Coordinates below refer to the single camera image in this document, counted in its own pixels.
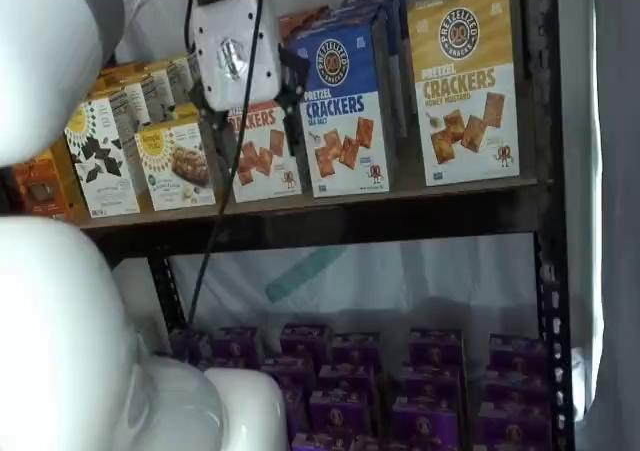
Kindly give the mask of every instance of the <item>product packaging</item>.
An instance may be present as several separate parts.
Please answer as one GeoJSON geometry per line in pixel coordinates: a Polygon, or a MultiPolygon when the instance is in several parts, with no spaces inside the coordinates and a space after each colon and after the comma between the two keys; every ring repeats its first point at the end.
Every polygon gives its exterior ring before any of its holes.
{"type": "Polygon", "coordinates": [[[280,333],[283,353],[308,353],[316,369],[330,362],[331,329],[324,324],[285,324],[280,333]]]}
{"type": "Polygon", "coordinates": [[[489,364],[493,368],[547,376],[547,348],[538,339],[492,334],[489,364]]]}
{"type": "Polygon", "coordinates": [[[88,218],[64,138],[12,170],[27,214],[75,223],[88,218]]]}
{"type": "Polygon", "coordinates": [[[215,357],[243,358],[251,368],[259,368],[264,356],[260,332],[255,327],[220,328],[212,344],[215,357]]]}
{"type": "Polygon", "coordinates": [[[312,66],[300,107],[315,197],[387,192],[396,162],[386,13],[299,33],[312,66]]]}
{"type": "Polygon", "coordinates": [[[409,28],[427,185],[519,175],[509,0],[418,0],[409,28]]]}
{"type": "Polygon", "coordinates": [[[92,218],[152,209],[124,90],[89,95],[65,128],[71,161],[92,218]]]}
{"type": "Polygon", "coordinates": [[[309,414],[316,431],[371,434],[371,414],[364,393],[314,391],[309,399],[309,414]]]}
{"type": "Polygon", "coordinates": [[[135,138],[156,211],[215,203],[197,116],[148,126],[135,138]]]}

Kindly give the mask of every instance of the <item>purple box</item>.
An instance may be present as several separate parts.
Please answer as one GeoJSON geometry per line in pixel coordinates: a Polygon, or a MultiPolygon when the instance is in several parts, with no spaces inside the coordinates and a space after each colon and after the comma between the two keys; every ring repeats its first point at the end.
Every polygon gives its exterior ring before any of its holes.
{"type": "Polygon", "coordinates": [[[511,401],[530,406],[549,405],[549,386],[542,376],[488,368],[484,377],[484,400],[511,401]]]}
{"type": "Polygon", "coordinates": [[[489,339],[489,365],[546,376],[547,348],[537,339],[492,334],[489,339]]]}
{"type": "Polygon", "coordinates": [[[284,404],[287,408],[287,430],[289,440],[298,433],[309,431],[309,418],[305,408],[302,388],[288,388],[282,390],[284,404]]]}
{"type": "Polygon", "coordinates": [[[476,420],[475,442],[548,446],[549,419],[546,407],[485,401],[476,420]]]}
{"type": "Polygon", "coordinates": [[[220,328],[214,335],[212,345],[216,358],[243,358],[248,367],[260,367],[264,353],[258,328],[220,328]]]}
{"type": "Polygon", "coordinates": [[[464,341],[456,330],[412,328],[409,334],[411,364],[464,366],[464,341]]]}
{"type": "Polygon", "coordinates": [[[301,387],[305,397],[309,396],[316,385],[313,363],[308,356],[281,354],[267,358],[260,370],[273,377],[282,388],[301,387]]]}
{"type": "Polygon", "coordinates": [[[331,354],[334,363],[368,364],[376,374],[382,371],[379,333],[334,334],[331,354]]]}
{"type": "Polygon", "coordinates": [[[397,438],[419,439],[434,449],[460,449],[458,409],[453,402],[399,396],[393,405],[391,425],[397,438]]]}
{"type": "Polygon", "coordinates": [[[331,330],[323,324],[285,324],[280,334],[283,353],[309,353],[316,369],[330,362],[331,330]]]}
{"type": "Polygon", "coordinates": [[[313,429],[331,433],[371,434],[367,396],[357,391],[314,391],[309,400],[313,429]]]}
{"type": "Polygon", "coordinates": [[[403,366],[398,376],[406,396],[426,396],[458,403],[460,370],[454,366],[403,366]]]}
{"type": "Polygon", "coordinates": [[[331,436],[324,433],[298,433],[291,443],[291,451],[352,451],[350,436],[331,436]]]}

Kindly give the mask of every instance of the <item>pretzel cracker box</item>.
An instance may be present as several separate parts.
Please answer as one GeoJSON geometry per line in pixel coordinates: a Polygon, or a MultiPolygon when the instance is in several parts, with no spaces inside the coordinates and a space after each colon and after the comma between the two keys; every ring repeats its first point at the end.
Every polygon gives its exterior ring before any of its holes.
{"type": "Polygon", "coordinates": [[[409,29],[427,185],[519,175],[509,0],[418,0],[409,29]]]}
{"type": "Polygon", "coordinates": [[[395,123],[386,19],[373,8],[290,41],[311,62],[300,113],[315,197],[389,191],[395,123]]]}

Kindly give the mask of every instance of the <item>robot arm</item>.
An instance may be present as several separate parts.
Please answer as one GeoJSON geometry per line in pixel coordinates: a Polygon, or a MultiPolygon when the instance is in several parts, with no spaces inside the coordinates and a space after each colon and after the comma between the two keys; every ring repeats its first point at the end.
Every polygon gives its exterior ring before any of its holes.
{"type": "MultiPolygon", "coordinates": [[[[60,136],[128,21],[146,1],[0,0],[0,62],[5,70],[0,80],[0,166],[26,161],[60,136]]],[[[197,0],[193,22],[203,51],[198,59],[213,109],[242,104],[242,63],[253,29],[248,16],[255,6],[256,0],[197,0]],[[234,72],[219,66],[225,53],[226,58],[235,56],[234,72]]],[[[281,83],[279,34],[268,2],[263,23],[252,102],[273,99],[281,83]]]]}

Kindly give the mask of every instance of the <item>cracker box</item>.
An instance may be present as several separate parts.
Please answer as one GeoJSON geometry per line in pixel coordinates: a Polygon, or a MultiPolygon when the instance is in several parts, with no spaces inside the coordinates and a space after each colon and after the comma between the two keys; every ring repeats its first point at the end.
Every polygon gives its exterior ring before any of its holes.
{"type": "Polygon", "coordinates": [[[287,408],[287,431],[291,441],[296,434],[310,430],[309,418],[302,388],[285,388],[282,390],[282,395],[287,408]]]}
{"type": "Polygon", "coordinates": [[[316,431],[371,434],[371,414],[364,393],[314,391],[309,399],[309,414],[316,431]]]}
{"type": "Polygon", "coordinates": [[[545,378],[498,368],[486,370],[483,396],[487,401],[511,401],[537,407],[549,405],[545,378]]]}
{"type": "Polygon", "coordinates": [[[264,356],[260,332],[254,327],[220,328],[212,345],[215,357],[243,358],[251,368],[259,368],[264,356]]]}
{"type": "Polygon", "coordinates": [[[485,401],[476,420],[475,442],[548,446],[549,412],[546,408],[485,401]]]}
{"type": "Polygon", "coordinates": [[[331,329],[324,324],[285,324],[280,333],[283,353],[308,353],[316,369],[330,362],[331,329]]]}
{"type": "Polygon", "coordinates": [[[420,439],[439,449],[461,449],[458,410],[449,401],[398,396],[391,425],[400,439],[420,439]]]}
{"type": "Polygon", "coordinates": [[[352,451],[350,436],[325,433],[298,433],[291,443],[291,451],[352,451]]]}
{"type": "Polygon", "coordinates": [[[92,218],[152,209],[121,87],[89,95],[69,121],[65,137],[92,218]]]}
{"type": "Polygon", "coordinates": [[[427,185],[517,176],[509,0],[419,0],[409,27],[427,185]]]}
{"type": "Polygon", "coordinates": [[[215,203],[197,116],[148,126],[135,139],[156,211],[215,203]]]}
{"type": "MultiPolygon", "coordinates": [[[[236,202],[302,194],[299,164],[306,164],[304,149],[292,149],[284,131],[284,110],[275,102],[249,108],[242,155],[233,181],[236,202]]],[[[229,112],[236,140],[242,109],[229,112]]]]}
{"type": "Polygon", "coordinates": [[[382,371],[380,333],[334,334],[331,354],[334,363],[370,365],[376,374],[382,371]]]}
{"type": "Polygon", "coordinates": [[[389,191],[396,126],[386,14],[310,29],[289,43],[311,61],[300,107],[315,197],[389,191]]]}
{"type": "Polygon", "coordinates": [[[76,223],[87,219],[64,138],[26,163],[16,164],[12,170],[27,214],[76,223]]]}
{"type": "Polygon", "coordinates": [[[316,385],[313,361],[309,356],[278,355],[266,358],[260,370],[275,379],[280,387],[300,387],[309,396],[316,385]]]}
{"type": "Polygon", "coordinates": [[[458,330],[412,328],[409,357],[414,365],[464,366],[464,342],[458,330]]]}
{"type": "Polygon", "coordinates": [[[547,348],[538,339],[492,334],[489,338],[489,364],[524,374],[547,375],[547,348]]]}

